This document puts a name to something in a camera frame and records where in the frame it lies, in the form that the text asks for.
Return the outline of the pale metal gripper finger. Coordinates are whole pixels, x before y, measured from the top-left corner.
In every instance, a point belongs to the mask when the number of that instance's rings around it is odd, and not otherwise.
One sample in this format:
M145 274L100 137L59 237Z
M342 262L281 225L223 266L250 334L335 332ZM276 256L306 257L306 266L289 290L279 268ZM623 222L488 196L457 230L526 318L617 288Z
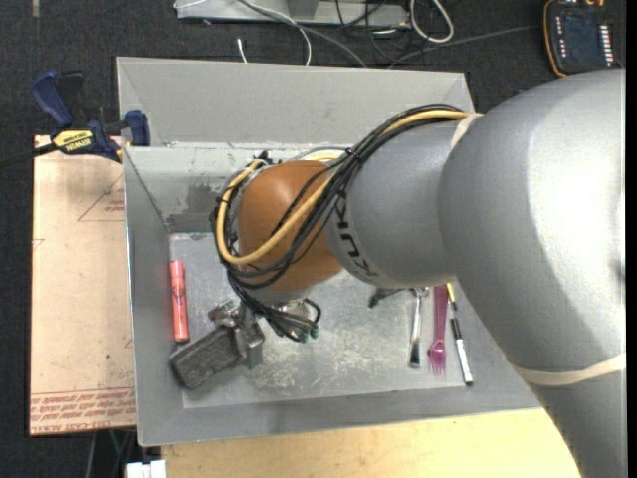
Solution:
M239 322L239 309L234 300L225 300L208 312L216 327L235 328Z
M265 335L259 324L247 327L243 332L245 347L245 366L254 369L263 362L263 343Z

